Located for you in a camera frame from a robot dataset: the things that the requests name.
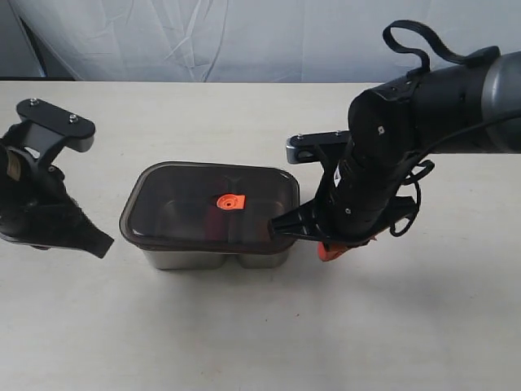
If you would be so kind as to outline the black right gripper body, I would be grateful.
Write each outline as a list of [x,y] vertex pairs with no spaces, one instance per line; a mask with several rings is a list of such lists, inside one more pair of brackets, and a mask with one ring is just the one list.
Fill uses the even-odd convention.
[[399,237],[419,212],[419,184],[415,196],[398,196],[411,167],[383,165],[349,142],[340,159],[321,163],[323,175],[315,196],[272,219],[273,236],[323,243],[368,244],[380,232]]

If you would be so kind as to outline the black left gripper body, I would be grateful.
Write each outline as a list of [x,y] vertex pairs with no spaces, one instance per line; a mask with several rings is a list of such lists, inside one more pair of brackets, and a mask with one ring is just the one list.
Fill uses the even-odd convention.
[[12,125],[1,137],[1,239],[103,258],[114,239],[84,214],[52,164],[68,140],[37,124]]

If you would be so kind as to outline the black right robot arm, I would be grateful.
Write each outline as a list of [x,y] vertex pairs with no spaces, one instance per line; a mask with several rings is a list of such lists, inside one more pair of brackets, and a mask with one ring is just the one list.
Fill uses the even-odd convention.
[[319,162],[315,196],[272,219],[272,235],[315,241],[323,261],[388,231],[406,233],[433,169],[432,154],[520,151],[520,55],[494,47],[464,64],[416,72],[364,90],[351,103],[346,130],[295,135],[287,159]]

